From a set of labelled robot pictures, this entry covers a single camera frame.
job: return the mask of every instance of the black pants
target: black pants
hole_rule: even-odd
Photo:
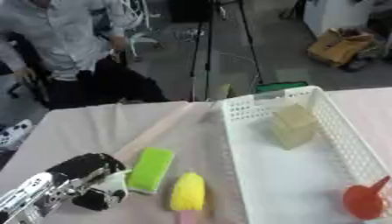
[[[157,83],[114,62],[99,60],[95,72],[81,71],[77,81],[56,80],[50,93],[51,109],[70,109],[127,100],[168,102]]]

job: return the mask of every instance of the man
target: man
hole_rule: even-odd
[[[106,10],[108,39],[93,31],[93,11]],[[133,18],[121,0],[0,0],[0,60],[16,76],[34,75],[5,39],[24,35],[52,72],[54,109],[76,108],[127,98],[166,102],[154,80],[114,62],[109,51],[124,50],[124,26]]]

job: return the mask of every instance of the hand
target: hand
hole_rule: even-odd
[[[36,74],[29,67],[24,67],[14,72],[18,78],[28,78],[29,76],[36,77]]]
[[[125,37],[112,36],[109,39],[110,44],[117,53],[125,51],[127,47],[127,39]]]
[[[113,61],[116,63],[120,64],[121,63],[121,58],[120,58],[120,53],[116,52],[115,50],[110,51],[110,57],[112,58]]]

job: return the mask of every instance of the table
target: table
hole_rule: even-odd
[[[330,95],[392,171],[392,164],[387,163],[392,158],[389,150],[392,140],[387,136],[392,133],[389,125],[392,122],[392,103],[389,102],[392,88],[337,91]],[[130,147],[143,147],[143,144],[149,143],[149,146],[174,150],[181,157],[171,167],[172,176],[163,187],[169,189],[168,185],[186,167],[197,168],[207,183],[212,183],[209,180],[213,179],[210,187],[217,194],[215,205],[221,207],[213,214],[217,217],[214,223],[246,223],[233,167],[228,163],[228,153],[223,150],[224,153],[213,154],[214,150],[201,150],[224,148],[221,139],[224,134],[215,133],[219,128],[215,121],[219,119],[211,111],[214,111],[214,105],[210,102],[182,101],[53,111],[0,172],[0,193],[18,186],[37,172],[89,151],[115,153],[118,158],[131,156],[119,149],[134,140],[136,143]],[[157,123],[159,127],[165,127],[174,120],[176,128],[161,129],[164,135],[151,132],[151,127]],[[101,213],[66,203],[44,223],[174,223],[172,213],[157,206],[157,203],[164,204],[167,200],[152,197],[156,197],[154,202],[147,196],[132,195],[132,199],[121,206]]]

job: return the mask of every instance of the green object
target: green object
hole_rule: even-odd
[[[133,172],[126,177],[128,189],[141,193],[156,193],[172,160],[173,153],[169,150],[144,149]]]
[[[286,88],[302,88],[306,86],[308,86],[308,83],[306,81],[271,83],[266,85],[258,85],[256,88],[256,92],[260,94],[270,91],[278,91]]]

